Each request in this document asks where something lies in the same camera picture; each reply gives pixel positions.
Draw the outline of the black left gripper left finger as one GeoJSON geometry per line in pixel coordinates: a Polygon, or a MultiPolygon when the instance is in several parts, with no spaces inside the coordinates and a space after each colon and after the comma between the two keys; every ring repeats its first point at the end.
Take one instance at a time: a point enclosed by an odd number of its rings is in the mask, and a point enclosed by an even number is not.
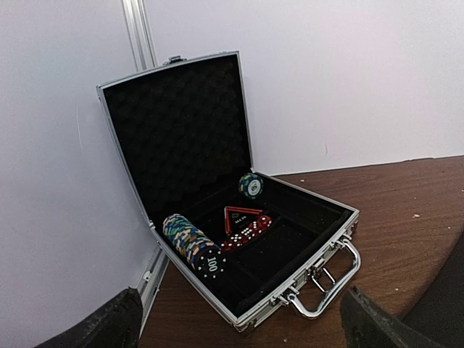
{"type": "Polygon", "coordinates": [[[137,289],[127,288],[39,347],[137,347],[141,324],[141,296],[137,289]]]}

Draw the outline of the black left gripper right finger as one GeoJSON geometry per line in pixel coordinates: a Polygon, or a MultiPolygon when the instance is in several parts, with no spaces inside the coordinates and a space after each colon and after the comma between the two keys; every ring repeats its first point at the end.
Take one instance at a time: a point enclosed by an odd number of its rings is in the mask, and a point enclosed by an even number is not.
{"type": "Polygon", "coordinates": [[[355,286],[341,298],[340,316],[350,348],[441,346],[385,312],[355,286]]]}

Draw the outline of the poker chip stack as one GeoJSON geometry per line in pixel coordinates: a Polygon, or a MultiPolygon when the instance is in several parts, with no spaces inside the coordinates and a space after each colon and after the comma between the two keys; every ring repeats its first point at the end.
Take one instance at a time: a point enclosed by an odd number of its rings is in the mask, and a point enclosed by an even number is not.
{"type": "Polygon", "coordinates": [[[183,215],[166,217],[162,231],[201,279],[217,279],[224,272],[223,250],[183,215]]]}

